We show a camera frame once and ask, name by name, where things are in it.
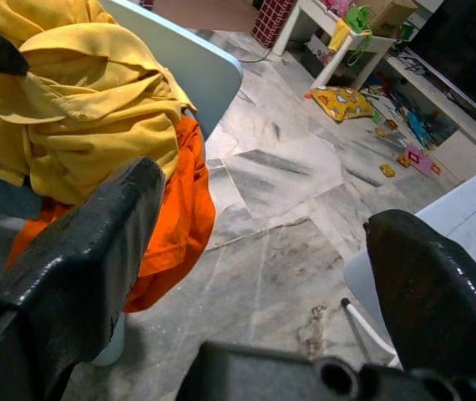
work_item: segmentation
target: white chair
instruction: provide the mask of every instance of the white chair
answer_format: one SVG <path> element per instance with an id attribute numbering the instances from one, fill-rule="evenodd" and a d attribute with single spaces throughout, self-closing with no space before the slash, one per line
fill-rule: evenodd
<path id="1" fill-rule="evenodd" d="M 456 241 L 476 261 L 476 176 L 419 211 L 416 217 L 438 233 Z M 349 290 L 368 314 L 387 332 L 382 319 L 379 298 L 373 285 L 372 266 L 366 249 L 359 251 L 346 264 L 344 277 Z M 383 346 L 384 342 L 358 315 L 354 307 L 350 306 L 347 310 L 361 323 L 378 345 L 395 357 L 395 350 L 388 345 Z"/>
<path id="2" fill-rule="evenodd" d="M 240 88 L 242 68 L 238 61 L 190 31 L 129 0 L 102 0 L 101 3 L 118 23 L 144 40 L 155 57 L 175 76 L 199 110 L 195 117 L 204 137 L 208 138 Z M 14 195 L 23 204 L 35 202 L 36 195 L 24 189 L 16 190 Z M 34 206 L 36 212 L 39 205 L 38 202 Z M 12 216 L 0 213 L 0 276 L 13 238 L 25 223 L 24 219 Z M 118 320 L 110 345 L 94 364 L 113 363 L 121 355 L 123 346 L 124 315 Z"/>

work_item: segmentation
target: clothing pile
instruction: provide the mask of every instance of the clothing pile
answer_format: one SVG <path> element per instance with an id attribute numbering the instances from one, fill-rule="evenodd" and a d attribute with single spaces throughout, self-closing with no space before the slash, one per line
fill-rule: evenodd
<path id="1" fill-rule="evenodd" d="M 97 0 L 0 0 L 0 34 L 30 66 L 0 74 L 0 179 L 45 199 L 8 265 L 110 173 L 147 156 L 165 173 L 165 197 L 125 310 L 150 307 L 190 271 L 214 224 L 202 134 L 183 115 L 195 107 Z"/>

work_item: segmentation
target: screw hole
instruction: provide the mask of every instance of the screw hole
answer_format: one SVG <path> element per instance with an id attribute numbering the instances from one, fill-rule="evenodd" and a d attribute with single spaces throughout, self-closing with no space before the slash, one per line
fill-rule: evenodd
<path id="1" fill-rule="evenodd" d="M 353 378 L 342 366 L 328 363 L 325 365 L 320 375 L 323 383 L 338 395 L 348 395 L 353 390 Z"/>
<path id="2" fill-rule="evenodd" d="M 436 378 L 424 378 L 423 385 L 438 401 L 457 401 L 452 389 Z"/>

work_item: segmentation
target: pink toy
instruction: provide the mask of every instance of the pink toy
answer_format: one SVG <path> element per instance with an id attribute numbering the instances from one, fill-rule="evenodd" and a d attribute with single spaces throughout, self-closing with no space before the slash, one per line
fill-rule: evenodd
<path id="1" fill-rule="evenodd" d="M 425 174 L 433 176 L 433 161 L 428 158 L 419 148 L 409 144 L 405 149 L 405 155 L 411 160 L 411 166 Z"/>
<path id="2" fill-rule="evenodd" d="M 338 17 L 344 18 L 353 4 L 353 0 L 322 0 L 327 9 L 333 11 Z"/>

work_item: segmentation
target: cable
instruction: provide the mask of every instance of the cable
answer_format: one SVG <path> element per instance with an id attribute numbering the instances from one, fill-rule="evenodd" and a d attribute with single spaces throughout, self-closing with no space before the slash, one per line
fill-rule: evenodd
<path id="1" fill-rule="evenodd" d="M 263 58 L 259 58 L 258 60 L 238 60 L 240 63 L 259 63 L 260 61 L 264 61 L 268 58 L 271 54 L 271 49 L 264 55 Z"/>

